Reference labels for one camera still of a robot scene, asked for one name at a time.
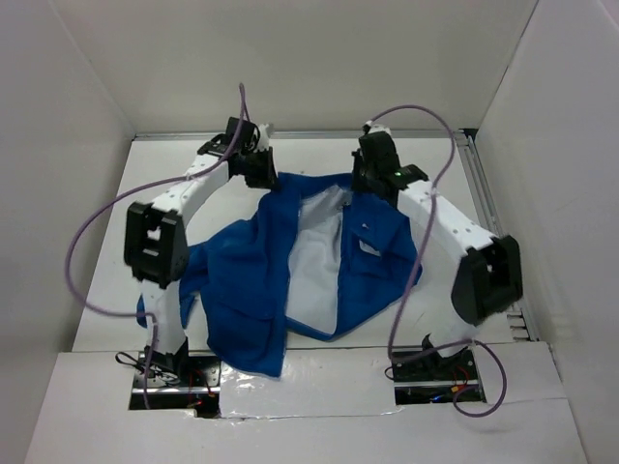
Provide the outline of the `blue zip jacket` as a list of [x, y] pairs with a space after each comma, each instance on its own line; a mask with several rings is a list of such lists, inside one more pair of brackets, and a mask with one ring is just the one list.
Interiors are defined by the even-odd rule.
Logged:
[[280, 175], [252, 217], [189, 249], [157, 335], [201, 303], [207, 344], [228, 365], [277, 378], [289, 332], [345, 336], [395, 303], [423, 272], [407, 216], [352, 188], [348, 173]]

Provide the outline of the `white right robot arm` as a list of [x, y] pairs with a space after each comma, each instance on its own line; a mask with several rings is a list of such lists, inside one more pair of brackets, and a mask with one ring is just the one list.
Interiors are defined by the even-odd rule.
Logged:
[[433, 379], [445, 378], [456, 366], [456, 353], [477, 336], [483, 323], [521, 299], [519, 244], [467, 217], [418, 166], [401, 165], [388, 130], [373, 127], [359, 138], [359, 145], [352, 153], [352, 188], [375, 194], [405, 215], [421, 238], [419, 254], [433, 241], [450, 258], [451, 314], [422, 343], [427, 350], [422, 356], [424, 372]]

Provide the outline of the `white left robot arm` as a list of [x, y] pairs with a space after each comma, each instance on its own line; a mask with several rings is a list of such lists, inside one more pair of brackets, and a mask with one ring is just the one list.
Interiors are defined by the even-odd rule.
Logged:
[[205, 142], [178, 181], [149, 203], [127, 210], [124, 260], [139, 281], [143, 317], [151, 340], [144, 354], [170, 386], [190, 377], [189, 341], [180, 309], [180, 280], [190, 262], [186, 226], [206, 200], [232, 177], [250, 188], [279, 185], [270, 138], [271, 123], [231, 117], [225, 132]]

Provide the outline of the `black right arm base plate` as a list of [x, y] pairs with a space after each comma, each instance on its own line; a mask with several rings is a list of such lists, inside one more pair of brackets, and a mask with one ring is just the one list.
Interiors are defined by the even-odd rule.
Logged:
[[414, 362], [392, 362], [384, 370], [393, 383], [397, 405], [485, 402], [474, 355], [459, 347], [449, 358], [432, 354]]

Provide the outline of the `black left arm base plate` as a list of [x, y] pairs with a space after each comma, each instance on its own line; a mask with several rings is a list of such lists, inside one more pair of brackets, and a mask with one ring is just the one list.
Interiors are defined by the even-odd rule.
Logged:
[[174, 374], [152, 365], [144, 378], [145, 357], [117, 352], [115, 361], [133, 370], [129, 409], [143, 411], [144, 390], [151, 410], [191, 410], [199, 418], [214, 419], [220, 415], [221, 361], [215, 356], [190, 355], [189, 370]]

